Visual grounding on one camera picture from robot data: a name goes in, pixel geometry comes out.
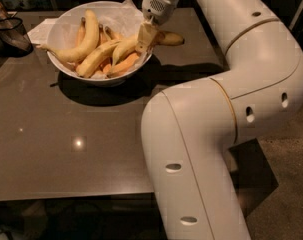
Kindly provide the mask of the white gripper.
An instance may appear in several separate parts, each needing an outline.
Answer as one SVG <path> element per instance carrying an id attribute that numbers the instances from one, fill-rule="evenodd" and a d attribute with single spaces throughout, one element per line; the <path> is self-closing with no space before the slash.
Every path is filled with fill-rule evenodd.
<path id="1" fill-rule="evenodd" d="M 146 20 L 156 25 L 163 25 L 171 17 L 179 0 L 143 0 L 142 12 Z M 158 28 L 150 22 L 141 23 L 135 50 L 139 53 L 148 52 L 151 49 Z"/>

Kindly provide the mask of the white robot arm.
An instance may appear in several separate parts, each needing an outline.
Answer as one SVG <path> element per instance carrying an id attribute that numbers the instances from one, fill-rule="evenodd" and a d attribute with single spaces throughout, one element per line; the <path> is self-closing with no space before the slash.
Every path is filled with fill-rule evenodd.
<path id="1" fill-rule="evenodd" d="M 179 0 L 143 0 L 164 23 Z M 169 240 L 251 240 L 224 160 L 303 104 L 303 51 L 261 0 L 196 0 L 228 70 L 155 95 L 142 116 L 147 169 Z"/>

